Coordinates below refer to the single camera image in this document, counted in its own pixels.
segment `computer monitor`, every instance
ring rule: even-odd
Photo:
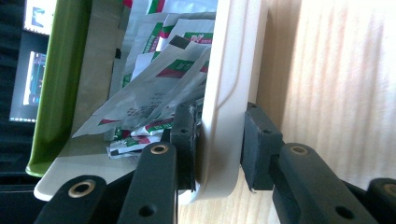
[[[23,29],[50,35],[56,0],[26,0]]]
[[[10,121],[37,117],[56,0],[26,0]]]
[[[49,37],[22,32],[10,121],[35,122],[46,67]]]

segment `sugar packet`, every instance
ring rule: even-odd
[[[217,7],[217,0],[150,0],[148,13],[215,12]]]
[[[154,120],[170,119],[171,117],[160,116],[161,111],[167,105],[169,105],[170,102],[174,102],[174,104],[177,104],[183,103],[185,99],[196,99],[198,97],[203,97],[205,93],[205,86],[202,88],[201,85],[205,83],[205,74],[207,73],[209,57],[210,49],[206,48],[202,52],[200,58],[191,66],[191,69],[189,69],[189,71],[180,78],[180,81],[175,84],[175,86],[171,90],[169,90],[168,93],[166,93],[166,95],[162,98],[161,102],[156,106],[156,108],[153,108],[153,110],[151,110],[151,112],[142,120],[142,124],[151,123]],[[174,113],[175,110],[176,107],[169,108],[168,114]],[[132,119],[124,120],[122,123],[122,129],[132,130],[134,128],[134,122],[135,120]]]
[[[215,12],[202,12],[202,13],[183,13],[183,14],[169,14],[163,23],[161,29],[160,39],[157,45],[157,51],[161,51],[169,42],[169,35],[172,29],[177,24],[178,20],[214,20],[216,18]]]
[[[209,66],[210,49],[206,49],[202,59],[206,59],[200,70],[186,74],[176,86],[170,90],[165,100],[153,110],[147,120],[172,118],[178,105],[191,100],[199,100],[205,96],[205,84]]]
[[[104,133],[125,123],[128,128],[123,129],[127,130],[142,126],[180,78],[192,68],[202,68],[207,61],[201,58],[205,49],[206,46],[176,36],[140,76],[96,110],[73,137]]]
[[[212,45],[214,20],[177,20],[176,25],[163,27],[157,51],[161,51],[175,35],[183,36],[199,44]]]
[[[163,134],[164,129],[172,128],[173,119],[166,119],[150,123],[131,132],[131,136],[149,136]]]
[[[160,39],[160,32],[168,14],[156,13],[143,18],[137,29],[137,35],[133,40],[131,51],[127,57],[122,75],[131,76],[134,71],[137,56],[142,53],[149,53],[156,50]]]

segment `wooden surface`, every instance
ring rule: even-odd
[[[314,148],[366,189],[396,178],[396,6],[391,1],[269,0],[258,104],[285,142]],[[277,223],[271,192],[243,172],[228,198],[179,207],[179,223]]]

